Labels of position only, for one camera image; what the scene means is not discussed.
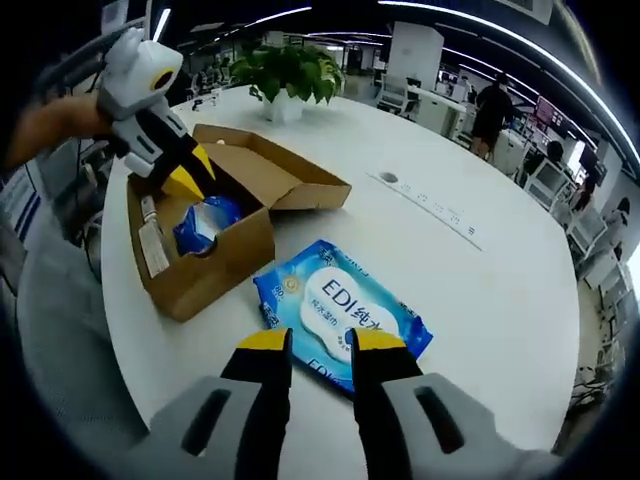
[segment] ceiling light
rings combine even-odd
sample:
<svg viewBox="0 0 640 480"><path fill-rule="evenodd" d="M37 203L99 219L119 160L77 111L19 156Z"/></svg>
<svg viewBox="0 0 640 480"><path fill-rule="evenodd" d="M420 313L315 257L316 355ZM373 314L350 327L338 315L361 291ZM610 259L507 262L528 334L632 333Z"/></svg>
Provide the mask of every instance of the ceiling light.
<svg viewBox="0 0 640 480"><path fill-rule="evenodd" d="M511 30L509 30L507 28L501 27L500 25L498 25L496 23L490 22L490 21L485 20L485 19L480 18L480 17L476 17L474 15L470 15L468 13L460 12L458 10L452 10L450 8L444 8L444 7L436 7L434 5L423 5L423 4L413 3L413 2L399 2L399 1L395 1L395 0L394 1L391 1L391 0L378 0L378 3L381 4L381 5L394 5L394 6L400 6L400 7L424 8L426 10L432 10L432 11L435 11L435 12L448 13L448 14L455 15L457 17L461 17L461 18L464 18L466 20L471 20L473 22L477 22L477 23L480 23L480 24L485 25L487 27L493 28L494 30L497 30L497 31L499 31L501 33L504 33L505 35L508 35L511 38L513 38L515 40L518 40L521 43L524 43L529 48L535 50L537 53L539 53L543 57L545 57L548 60L550 60L551 62L553 62L558 68L560 68L562 71L564 71L578 85L580 85L580 87L582 87L582 89L585 92L587 92L591 96L591 98L593 100L595 100L595 102L600 106L600 108L602 108L603 112L609 117L609 119L616 126L616 128L618 129L618 131L620 132L622 137L625 139L625 141L627 142L627 145L629 146L629 148L633 152L633 155L635 156L636 161L638 163L640 163L640 153L638 153L638 150L636 149L635 145L633 144L633 141L631 140L631 137L629 136L627 131L624 129L624 127L620 123L620 120L618 120L618 118L614 115L614 113L607 106L607 104L604 103L604 100L602 100L598 96L598 94L589 86L589 84L587 82L585 82L576 72L571 70L568 66L566 66L564 63L562 63L559 59L554 57L551 53L549 53L547 50L545 50L541 46L533 43L531 40L523 37L522 35L519 35L519 34L513 32L513 31L511 31Z"/></svg>
<svg viewBox="0 0 640 480"><path fill-rule="evenodd" d="M198 43L198 41L197 40L189 40L188 42L179 43L178 44L178 48L186 47L187 45L193 45L194 43Z"/></svg>
<svg viewBox="0 0 640 480"><path fill-rule="evenodd" d="M460 68L464 68L465 70L470 70L474 73L477 73L478 75L482 75L483 77L488 78L491 81L495 81L496 79L494 77L492 77L491 75L487 75L486 73L482 73L480 70L476 70L475 68L471 68L467 65L463 65L462 63L460 64ZM533 100L531 100L529 97L523 95L522 93L520 93L519 91L517 91L515 88L513 87L507 87L509 90L511 90L513 93L515 93L516 95L518 95L519 97L524 98L527 102L529 102L531 105L536 105L536 102L534 102Z"/></svg>
<svg viewBox="0 0 640 480"><path fill-rule="evenodd" d="M536 62L532 61L530 58L525 57L524 55L522 55L521 53L516 52L515 50L512 50L509 47L505 47L504 45L502 45L500 42L496 42L495 40L492 40L490 38L486 38L486 37L482 37L482 39L485 42L489 42L489 43L493 43L495 46L503 48L504 50L507 50L508 52L511 52L513 55L515 55L516 57L520 57L522 60L524 60L527 63L530 63L531 65L533 65L536 68L540 68L540 65L538 65Z"/></svg>
<svg viewBox="0 0 640 480"><path fill-rule="evenodd" d="M383 45L382 43L378 43L378 42L364 42L362 40L346 40L344 43L361 43L363 45L378 45L378 46Z"/></svg>
<svg viewBox="0 0 640 480"><path fill-rule="evenodd" d="M366 35L369 37L391 38L392 35L383 35L381 33L364 33L364 32L317 32L309 33L312 37L321 37L324 35Z"/></svg>
<svg viewBox="0 0 640 480"><path fill-rule="evenodd" d="M189 33L204 32L206 30L215 30L216 28L221 27L223 24L224 22L203 23L202 25L196 25L195 27L193 27L191 29L191 32Z"/></svg>
<svg viewBox="0 0 640 480"><path fill-rule="evenodd" d="M499 68L494 67L493 65L489 65L486 62L483 62L482 60L478 60L477 58L472 57L471 55L467 55L466 53L461 53L461 52L457 52L455 50L452 50L450 48L446 48L446 47L442 47L443 50L447 51L447 52L451 52L451 53L455 53L456 55L460 55L461 57L464 58L468 58L469 60L473 60L474 62L478 62L481 65L484 65L487 68L490 68L491 70L495 70L496 72L502 72L502 70L500 70ZM509 77L511 80L514 80L516 82L518 82L520 85L522 85L523 87L528 88L529 90L531 90L533 93L535 93L536 95L540 95L540 92L538 92L537 90L534 90L533 88L531 88L529 85L527 85L526 83L524 83L522 80L517 79L516 77L514 77L513 75L509 75L507 73L507 77Z"/></svg>
<svg viewBox="0 0 640 480"><path fill-rule="evenodd" d="M261 18L260 20L256 20L253 23L249 23L248 25L245 25L242 28L251 27L253 25L257 25L258 23L268 22L269 20L273 20L274 18L284 17L286 15L291 15L293 13L306 12L308 10L311 10L311 7L302 7L302 8L296 8L295 10L287 10L286 12L276 13L275 15L270 15L268 17Z"/></svg>
<svg viewBox="0 0 640 480"><path fill-rule="evenodd" d="M466 30L463 30L462 28L452 27L451 25L445 25L444 23L436 23L436 27L449 28L451 30L455 30L456 32L466 33L468 35L473 35L474 37L478 37L479 36L477 33L467 32Z"/></svg>
<svg viewBox="0 0 640 480"><path fill-rule="evenodd" d="M162 30L164 30L164 26L167 24L167 20L169 20L169 15L171 14L170 8L165 8L160 15L160 21L158 22L158 26L156 27L156 31L153 34L153 41L157 42L162 34Z"/></svg>
<svg viewBox="0 0 640 480"><path fill-rule="evenodd" d="M496 81L496 77L492 77L491 75L487 75L486 73L481 72L480 70L476 70L475 68L471 68L468 65L464 65L464 64L460 64L460 68L464 68L465 70L469 70L473 73L477 73L478 75L485 77L489 80L491 80L492 82Z"/></svg>

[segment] office desk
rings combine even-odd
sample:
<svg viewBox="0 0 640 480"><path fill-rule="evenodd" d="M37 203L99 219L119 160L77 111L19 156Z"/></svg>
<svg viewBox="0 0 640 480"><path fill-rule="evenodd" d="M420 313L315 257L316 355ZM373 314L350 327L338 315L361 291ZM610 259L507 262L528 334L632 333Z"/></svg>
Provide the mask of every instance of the office desk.
<svg viewBox="0 0 640 480"><path fill-rule="evenodd" d="M467 107L435 92L415 86L409 86L409 92L420 96L416 123L455 141L464 128Z"/></svg>
<svg viewBox="0 0 640 480"><path fill-rule="evenodd" d="M500 172L424 128L335 98L277 126L244 87L218 106L175 111L188 128L257 132L353 185L341 210L274 217L276 262L318 238L334 242L424 319L434 340L419 360L495 414L505 438L550 449L578 356L573 266L562 229ZM484 235L481 251L368 173L391 171L437 195ZM134 264L122 164L103 220L103 290L113 347L142 419L202 375L218 375L237 343L264 328L251 279L185 324L159 315ZM366 478L351 402L294 369L280 478Z"/></svg>
<svg viewBox="0 0 640 480"><path fill-rule="evenodd" d="M438 102L444 103L447 107L452 108L459 113L467 113L467 107L465 105L463 105L462 103L454 102L444 95L440 95L430 90L424 90L413 85L409 85L408 89L411 93L415 93L417 95L420 95L421 97L430 98L431 100L436 100Z"/></svg>
<svg viewBox="0 0 640 480"><path fill-rule="evenodd" d="M529 145L513 130L501 130L493 149L493 166L513 178L524 162Z"/></svg>
<svg viewBox="0 0 640 480"><path fill-rule="evenodd" d="M625 262L621 262L616 257L613 249L603 255L593 266L593 269L585 277L587 284L592 289L600 288L602 295L606 295L621 280L625 290L631 290L630 274Z"/></svg>

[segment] open cardboard box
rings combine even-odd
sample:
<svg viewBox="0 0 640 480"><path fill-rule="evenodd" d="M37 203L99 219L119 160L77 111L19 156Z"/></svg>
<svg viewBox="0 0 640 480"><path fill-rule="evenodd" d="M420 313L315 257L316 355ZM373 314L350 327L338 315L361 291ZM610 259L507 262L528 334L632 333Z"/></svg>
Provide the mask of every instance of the open cardboard box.
<svg viewBox="0 0 640 480"><path fill-rule="evenodd" d="M129 176L127 200L133 252L142 283L167 316L186 322L210 303L274 260L269 210L341 207L351 186L335 175L265 138L241 130L196 125L193 137L219 167L221 193L239 204L243 218L217 235L202 254L180 256L173 237L187 208L185 197L168 196L135 174ZM216 142L224 140L225 144ZM152 195L169 267L151 278L138 230L143 225L140 200Z"/></svg>

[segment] power strip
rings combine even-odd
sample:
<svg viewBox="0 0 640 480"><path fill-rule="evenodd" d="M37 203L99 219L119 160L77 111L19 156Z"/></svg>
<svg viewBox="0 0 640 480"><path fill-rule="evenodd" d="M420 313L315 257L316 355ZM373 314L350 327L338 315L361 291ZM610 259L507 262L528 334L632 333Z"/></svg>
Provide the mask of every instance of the power strip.
<svg viewBox="0 0 640 480"><path fill-rule="evenodd" d="M420 189L398 178L395 174L382 172L367 173L367 175L433 215L481 252L484 251L477 227L465 220L463 213L452 210L447 206L446 202L420 191Z"/></svg>

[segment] blue wet wipes package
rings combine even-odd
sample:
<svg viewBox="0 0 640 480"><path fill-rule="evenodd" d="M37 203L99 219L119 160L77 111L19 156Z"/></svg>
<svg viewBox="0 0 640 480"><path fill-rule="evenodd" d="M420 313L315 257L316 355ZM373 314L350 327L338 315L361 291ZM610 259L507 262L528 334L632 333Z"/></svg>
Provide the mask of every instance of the blue wet wipes package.
<svg viewBox="0 0 640 480"><path fill-rule="evenodd" d="M253 282L267 326L292 328L294 356L349 393L350 328L397 335L416 358L433 338L415 312L324 240Z"/></svg>
<svg viewBox="0 0 640 480"><path fill-rule="evenodd" d="M207 197L187 210L184 220L173 227L178 253L202 253L215 241L216 233L240 221L240 208L225 197Z"/></svg>

